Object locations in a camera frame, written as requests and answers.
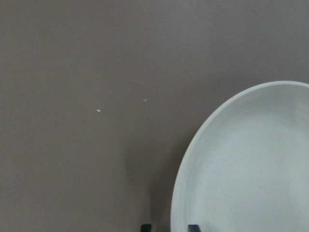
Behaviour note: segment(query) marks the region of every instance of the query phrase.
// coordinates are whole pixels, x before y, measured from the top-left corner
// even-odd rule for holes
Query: ceramic plate
[[[175,182],[171,231],[309,231],[309,85],[270,82],[201,126]]]

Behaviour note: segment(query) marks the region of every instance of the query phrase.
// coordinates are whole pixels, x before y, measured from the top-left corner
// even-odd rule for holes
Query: dish
[[[309,85],[269,82],[221,105],[175,181],[171,232],[309,231]]]

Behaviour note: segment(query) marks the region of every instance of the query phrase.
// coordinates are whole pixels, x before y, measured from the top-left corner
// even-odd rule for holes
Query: plate rim
[[[255,85],[253,87],[247,88],[240,93],[234,95],[233,97],[229,98],[227,101],[225,101],[223,104],[221,104],[200,126],[200,128],[197,130],[195,135],[193,136],[189,146],[187,147],[186,152],[184,153],[183,159],[180,163],[180,166],[177,171],[177,175],[174,182],[173,187],[173,193],[172,193],[172,199],[171,199],[171,210],[170,210],[170,231],[175,232],[175,225],[172,222],[172,215],[174,214],[173,205],[175,204],[175,195],[176,195],[176,188],[178,187],[180,183],[180,173],[182,173],[182,170],[185,168],[185,165],[187,163],[187,160],[190,158],[191,151],[193,150],[193,147],[197,143],[198,139],[201,137],[202,132],[206,129],[206,127],[219,115],[228,105],[235,102],[237,99],[254,92],[258,89],[270,87],[270,86],[280,86],[280,85],[291,85],[291,86],[300,86],[300,87],[306,87],[309,88],[309,84],[298,82],[298,81],[272,81],[272,82],[266,82],[262,84]]]

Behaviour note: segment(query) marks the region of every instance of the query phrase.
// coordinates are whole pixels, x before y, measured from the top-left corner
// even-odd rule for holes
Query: white plate
[[[270,82],[201,126],[175,182],[171,231],[309,231],[309,85]]]

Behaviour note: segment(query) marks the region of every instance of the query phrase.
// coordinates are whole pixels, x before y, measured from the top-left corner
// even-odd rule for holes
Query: gray countertop
[[[2,1],[0,231],[169,231],[203,121],[309,82],[309,1]]]

